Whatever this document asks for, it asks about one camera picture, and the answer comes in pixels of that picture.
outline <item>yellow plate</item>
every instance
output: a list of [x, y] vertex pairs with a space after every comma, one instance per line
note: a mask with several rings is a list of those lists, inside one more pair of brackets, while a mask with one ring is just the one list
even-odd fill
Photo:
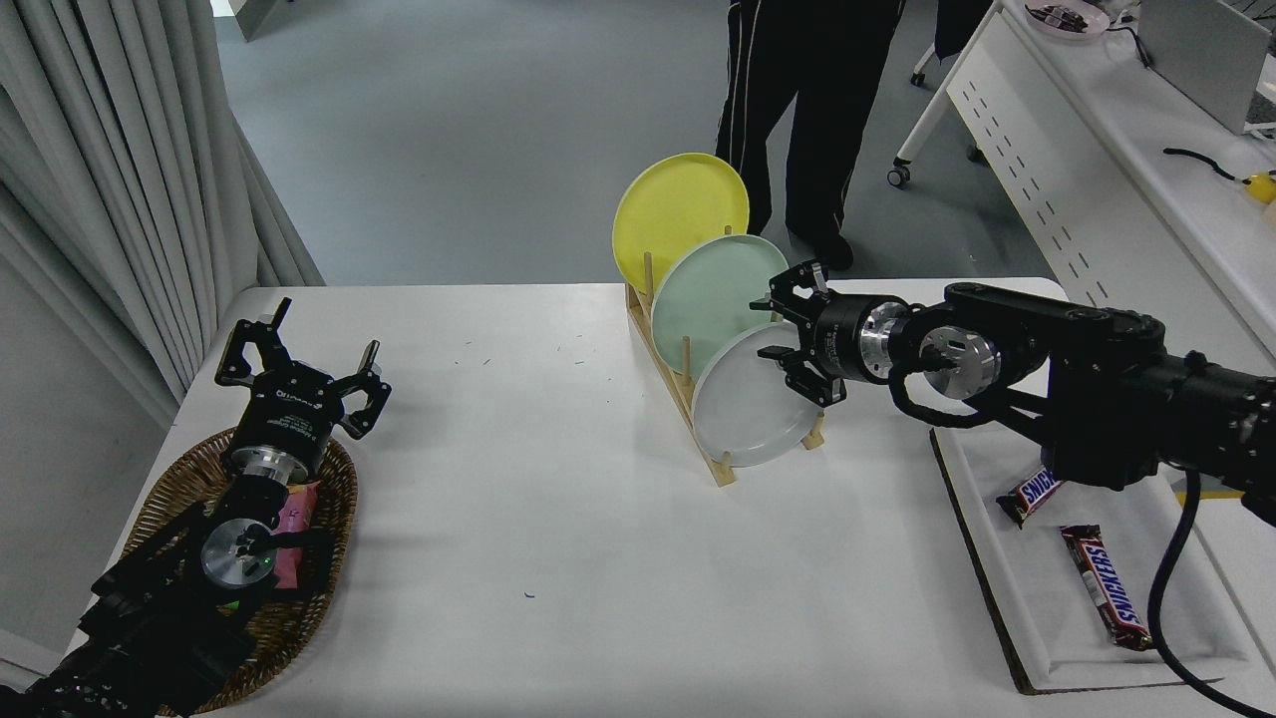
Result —
[[688, 152], [656, 162], [629, 185], [616, 208], [611, 251], [625, 281], [646, 292], [647, 251], [655, 289], [683, 254], [748, 226], [749, 194], [740, 175], [712, 154]]

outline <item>white tray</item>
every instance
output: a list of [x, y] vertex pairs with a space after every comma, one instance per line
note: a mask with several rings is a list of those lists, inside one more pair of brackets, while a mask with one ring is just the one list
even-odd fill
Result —
[[[1146, 625], [1152, 576], [1179, 518], [1169, 482], [1150, 477], [1123, 492], [1064, 485], [1021, 531], [995, 499], [1040, 467], [1037, 446], [1002, 427], [934, 430], [933, 437], [1020, 691], [1178, 684], [1155, 650], [1133, 652], [1109, 641], [1059, 537], [1063, 525], [1102, 528], [1113, 564]], [[1262, 667], [1194, 536], [1170, 579], [1161, 615], [1170, 648], [1197, 676], [1220, 680]]]

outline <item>laptop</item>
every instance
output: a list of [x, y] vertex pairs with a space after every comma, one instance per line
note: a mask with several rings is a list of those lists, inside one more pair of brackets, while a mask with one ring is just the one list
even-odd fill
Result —
[[1142, 0], [1138, 36], [1152, 69], [1225, 128], [1270, 131], [1276, 129], [1272, 32], [1239, 8], [1226, 0]]

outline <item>wooden dish rack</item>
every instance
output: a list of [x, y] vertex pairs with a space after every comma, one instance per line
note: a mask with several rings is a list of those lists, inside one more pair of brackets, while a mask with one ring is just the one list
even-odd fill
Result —
[[[731, 233], [731, 227], [726, 227], [723, 232], [723, 235], [729, 233]], [[646, 251], [643, 254], [643, 288], [646, 291], [638, 291], [633, 284], [625, 282], [625, 305], [629, 311], [629, 319], [638, 328], [643, 343], [647, 344], [647, 353], [651, 355], [651, 361], [656, 365], [656, 371], [665, 380], [665, 389], [669, 390], [669, 395], [674, 399], [678, 412], [683, 416], [683, 422], [686, 423], [686, 430], [692, 434], [692, 441], [695, 441], [695, 427], [692, 422], [692, 397], [695, 394], [695, 380], [692, 379], [692, 337], [683, 337], [681, 371], [675, 372], [660, 357], [660, 351], [656, 349], [656, 341], [651, 332], [651, 305], [656, 295], [655, 283], [651, 251]], [[777, 319], [778, 315], [771, 315], [771, 320], [775, 321]], [[824, 436], [820, 434], [823, 426], [824, 412], [820, 411], [815, 418], [815, 426], [801, 440], [801, 445], [806, 450], [817, 449], [824, 444]], [[718, 487], [725, 487], [735, 482], [730, 451], [723, 451], [722, 457], [709, 457], [704, 450], [699, 451], [701, 458], [704, 459], [704, 463], [709, 468], [709, 473], [713, 474], [713, 482]]]

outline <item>plate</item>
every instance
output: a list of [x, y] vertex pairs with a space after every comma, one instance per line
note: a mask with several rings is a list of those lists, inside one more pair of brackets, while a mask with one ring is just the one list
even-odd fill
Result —
[[692, 249], [665, 274], [651, 305], [656, 351], [683, 371], [683, 337], [692, 338], [692, 379], [740, 332], [771, 320], [749, 309], [767, 293], [771, 277], [789, 268], [782, 251], [760, 236], [732, 233]]
[[749, 194], [731, 165], [689, 152], [647, 167], [629, 185], [611, 227], [611, 251], [620, 273], [646, 291], [643, 255], [651, 251], [652, 286], [669, 267], [702, 241], [749, 226]]
[[798, 326], [767, 323], [735, 337], [709, 358], [695, 384], [692, 426], [712, 459], [754, 467], [789, 451], [815, 427], [819, 408], [785, 385], [785, 374], [758, 349], [798, 346]]
[[1108, 13], [1083, 0], [1027, 0], [1027, 3], [1023, 4], [1027, 9], [1045, 8], [1048, 5], [1060, 5], [1069, 10], [1074, 10], [1078, 15], [1085, 18], [1087, 23], [1085, 32], [1069, 32], [1057, 27], [1050, 27], [1034, 18], [1031, 13], [1026, 13], [1028, 24], [1051, 37], [1071, 40], [1073, 42], [1092, 42], [1102, 37], [1104, 32], [1111, 27], [1111, 19], [1108, 17]]

